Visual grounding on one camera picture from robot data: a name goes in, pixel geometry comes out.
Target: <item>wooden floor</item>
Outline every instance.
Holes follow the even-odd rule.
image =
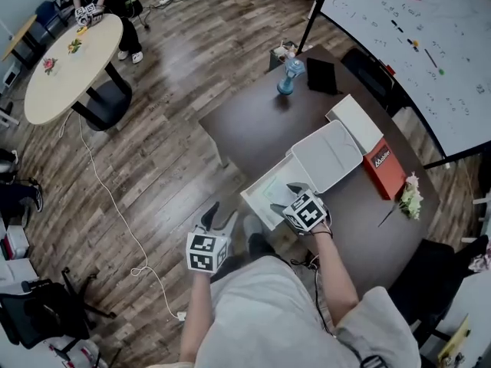
[[[185,310],[189,297],[183,254],[193,218],[216,200],[238,202],[238,192],[248,183],[234,165],[219,166],[198,120],[264,75],[269,49],[282,39],[300,41],[312,2],[185,0],[152,11],[150,31],[134,22],[143,62],[114,61],[133,88],[130,111],[106,133],[95,133],[82,122],[97,171],[148,252],[173,311]],[[319,43],[338,57],[354,46],[323,18],[308,40]],[[21,100],[27,82],[24,77],[8,94],[16,100],[13,114],[21,125],[0,129],[0,146],[18,149],[20,175],[35,177],[44,188],[44,211],[33,215],[26,230],[32,263],[40,276],[54,280],[65,266],[78,282],[97,273],[87,298],[118,315],[102,320],[93,332],[106,360],[123,347],[117,366],[175,361],[181,326],[167,312],[154,276],[130,275],[131,268],[145,264],[144,257],[95,179],[77,115],[70,117],[61,139],[64,117],[40,127],[27,123]],[[424,163],[439,158],[411,110],[395,120]],[[470,234],[478,164],[473,157],[429,171],[442,204],[428,236],[422,237],[458,248],[460,237]],[[301,251],[290,238],[279,236],[276,242],[289,255]]]

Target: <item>gray sleeve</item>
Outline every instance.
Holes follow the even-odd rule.
[[[383,287],[363,296],[337,325],[336,335],[341,343],[359,352],[362,360],[378,355],[389,367],[421,366],[417,342]]]

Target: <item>black chair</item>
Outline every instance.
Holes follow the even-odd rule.
[[[74,339],[62,350],[54,351],[65,360],[67,352],[79,341],[89,338],[89,330],[95,322],[89,320],[85,311],[114,319],[114,313],[105,314],[84,302],[85,291],[95,274],[86,278],[79,293],[76,293],[65,268],[61,274],[67,289],[51,280],[23,282],[26,294],[0,294],[0,324],[8,340],[14,345],[22,344],[31,349],[43,340],[67,335]]]
[[[449,245],[423,240],[389,289],[392,301],[409,325],[421,321],[414,331],[420,347],[432,334],[449,340],[448,335],[436,330],[437,325],[445,318],[464,278],[475,274],[469,264],[486,252],[488,241],[487,236],[481,236],[454,253]]]
[[[370,91],[379,104],[393,117],[402,107],[411,105],[400,85],[381,68],[381,64],[357,48],[352,48],[341,62]]]
[[[53,39],[55,39],[55,36],[48,28],[53,20],[60,19],[65,27],[68,26],[68,23],[61,17],[60,8],[54,2],[42,2],[41,5],[36,8],[36,15],[38,16],[36,22],[39,23]]]

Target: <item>whiteboard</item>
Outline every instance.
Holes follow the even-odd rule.
[[[491,0],[325,0],[321,12],[394,69],[446,156],[491,140]]]

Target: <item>whiteboard frame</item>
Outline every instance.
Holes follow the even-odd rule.
[[[400,88],[400,90],[402,90],[407,95],[407,98],[409,100],[411,100],[411,107],[412,107],[412,109],[414,110],[414,112],[416,113],[416,115],[418,116],[418,118],[420,119],[421,123],[424,125],[425,129],[427,130],[427,132],[430,134],[430,137],[433,140],[433,143],[435,144],[435,146],[437,147],[438,152],[443,157],[439,161],[436,161],[434,163],[429,163],[429,164],[424,165],[424,168],[425,169],[431,169],[431,168],[434,168],[436,166],[441,166],[441,165],[444,165],[444,164],[447,164],[447,163],[456,162],[459,159],[463,159],[463,158],[466,158],[468,156],[472,156],[474,154],[481,153],[481,152],[483,152],[485,150],[491,150],[491,140],[490,140],[490,141],[485,142],[485,143],[482,143],[482,144],[480,144],[478,146],[471,147],[470,149],[461,151],[459,153],[455,153],[455,154],[453,154],[451,156],[447,156],[445,154],[444,150],[443,150],[443,147],[440,144],[440,141],[437,139],[437,136],[435,135],[435,133],[431,129],[430,124],[428,124],[427,120],[424,118],[423,114],[420,112],[420,110],[417,107],[417,105],[413,102],[412,98],[405,91],[405,89],[400,85],[399,81],[387,70],[387,68],[385,67],[385,65],[382,64],[377,59],[377,57],[375,57],[358,39],[356,39],[355,37],[353,37],[353,35],[351,35],[350,32],[346,31],[336,21],[333,21],[327,15],[325,15],[324,13],[321,12],[321,7],[323,6],[324,1],[325,0],[315,0],[314,1],[314,4],[315,4],[314,10],[311,13],[311,17],[308,20],[307,27],[305,28],[304,34],[302,36],[302,40],[300,41],[300,45],[298,46],[298,53],[300,54],[302,52],[302,49],[303,49],[303,47],[305,45],[305,42],[307,41],[307,37],[308,37],[308,34],[310,33],[310,30],[312,28],[312,25],[314,24],[314,21],[317,18],[317,15],[318,14],[321,14],[323,17],[325,17],[326,19],[328,19],[333,25],[335,25],[337,28],[339,28],[340,30],[342,30],[349,38],[351,38],[353,41],[355,41],[357,43],[357,45],[359,45],[365,51],[365,53],[367,53],[371,58],[373,58],[376,62],[378,62],[379,65],[380,65],[380,67],[395,81],[395,83],[397,83],[397,86]]]

